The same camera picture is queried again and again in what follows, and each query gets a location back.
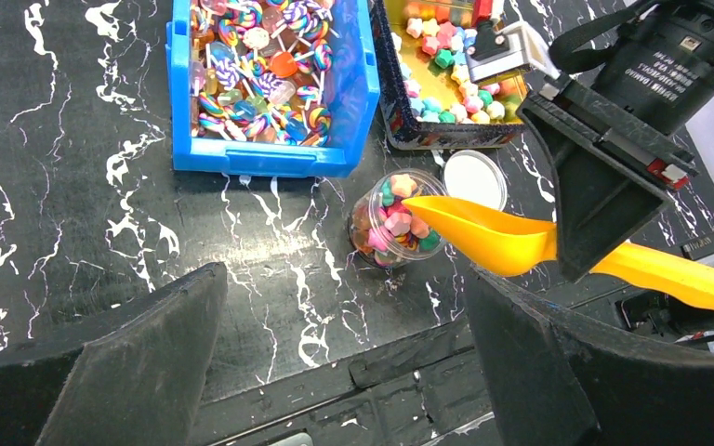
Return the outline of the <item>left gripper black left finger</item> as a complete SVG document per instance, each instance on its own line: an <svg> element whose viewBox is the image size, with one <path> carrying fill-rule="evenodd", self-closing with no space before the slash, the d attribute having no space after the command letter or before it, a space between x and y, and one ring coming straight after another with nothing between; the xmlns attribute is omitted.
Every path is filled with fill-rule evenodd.
<svg viewBox="0 0 714 446"><path fill-rule="evenodd" d="M182 445L228 291L201 266L149 295L0 352L0 445Z"/></svg>

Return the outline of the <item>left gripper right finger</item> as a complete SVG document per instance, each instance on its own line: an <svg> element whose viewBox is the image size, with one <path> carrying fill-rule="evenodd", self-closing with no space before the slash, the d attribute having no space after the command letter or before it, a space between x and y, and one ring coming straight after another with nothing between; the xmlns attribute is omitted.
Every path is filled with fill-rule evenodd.
<svg viewBox="0 0 714 446"><path fill-rule="evenodd" d="M714 445L714 354L632 334L497 276L466 315L506 445Z"/></svg>

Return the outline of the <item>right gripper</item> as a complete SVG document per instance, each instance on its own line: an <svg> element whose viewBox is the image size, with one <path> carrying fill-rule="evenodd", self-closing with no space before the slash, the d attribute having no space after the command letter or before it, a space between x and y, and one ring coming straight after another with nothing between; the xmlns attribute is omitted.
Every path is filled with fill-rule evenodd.
<svg viewBox="0 0 714 446"><path fill-rule="evenodd" d="M557 37L518 114L547 155L562 275L577 282L699 173L668 135L714 97L714 1L637 1Z"/></svg>

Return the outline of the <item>yellow plastic scoop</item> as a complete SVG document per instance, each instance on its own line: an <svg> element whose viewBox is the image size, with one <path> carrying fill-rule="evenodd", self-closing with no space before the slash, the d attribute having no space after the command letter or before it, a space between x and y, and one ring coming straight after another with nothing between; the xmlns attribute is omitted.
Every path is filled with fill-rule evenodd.
<svg viewBox="0 0 714 446"><path fill-rule="evenodd" d="M417 196L403 206L478 266L502 277L520 276L558 255L554 222L513 216L450 196ZM714 310L714 268L665 252L621 243L590 273Z"/></svg>

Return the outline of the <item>white round jar lid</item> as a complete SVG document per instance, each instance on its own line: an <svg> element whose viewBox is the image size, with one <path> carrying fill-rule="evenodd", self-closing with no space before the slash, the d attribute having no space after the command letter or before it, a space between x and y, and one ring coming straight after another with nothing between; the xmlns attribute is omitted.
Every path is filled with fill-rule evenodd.
<svg viewBox="0 0 714 446"><path fill-rule="evenodd" d="M503 211L508 200L506 179L498 165L486 154L461 150L451 155L441 173L452 197Z"/></svg>

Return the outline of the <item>square tin of colourful candies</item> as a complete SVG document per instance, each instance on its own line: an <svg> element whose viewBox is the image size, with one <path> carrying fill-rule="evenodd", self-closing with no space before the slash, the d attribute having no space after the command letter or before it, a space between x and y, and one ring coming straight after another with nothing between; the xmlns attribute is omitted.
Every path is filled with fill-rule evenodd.
<svg viewBox="0 0 714 446"><path fill-rule="evenodd" d="M524 130L516 74L469 78L467 50L487 1L376 1L370 10L388 143L399 151L500 147Z"/></svg>

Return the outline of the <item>clear glass jar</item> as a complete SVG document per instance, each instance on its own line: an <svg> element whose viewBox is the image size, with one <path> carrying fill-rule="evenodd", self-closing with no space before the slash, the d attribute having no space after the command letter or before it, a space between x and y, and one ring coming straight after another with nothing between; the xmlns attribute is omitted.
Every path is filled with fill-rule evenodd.
<svg viewBox="0 0 714 446"><path fill-rule="evenodd" d="M445 194L444 184L423 170L405 168L387 174L352 207L348 235L353 248L366 263L381 269L433 257L445 241L403 201Z"/></svg>

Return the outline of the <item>blue plastic candy bin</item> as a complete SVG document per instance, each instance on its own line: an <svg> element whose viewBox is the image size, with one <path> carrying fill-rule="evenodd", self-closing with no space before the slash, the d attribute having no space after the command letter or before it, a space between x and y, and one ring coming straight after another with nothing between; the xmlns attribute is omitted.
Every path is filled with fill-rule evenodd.
<svg viewBox="0 0 714 446"><path fill-rule="evenodd" d="M177 1L166 26L173 166L346 177L380 87L365 1Z"/></svg>

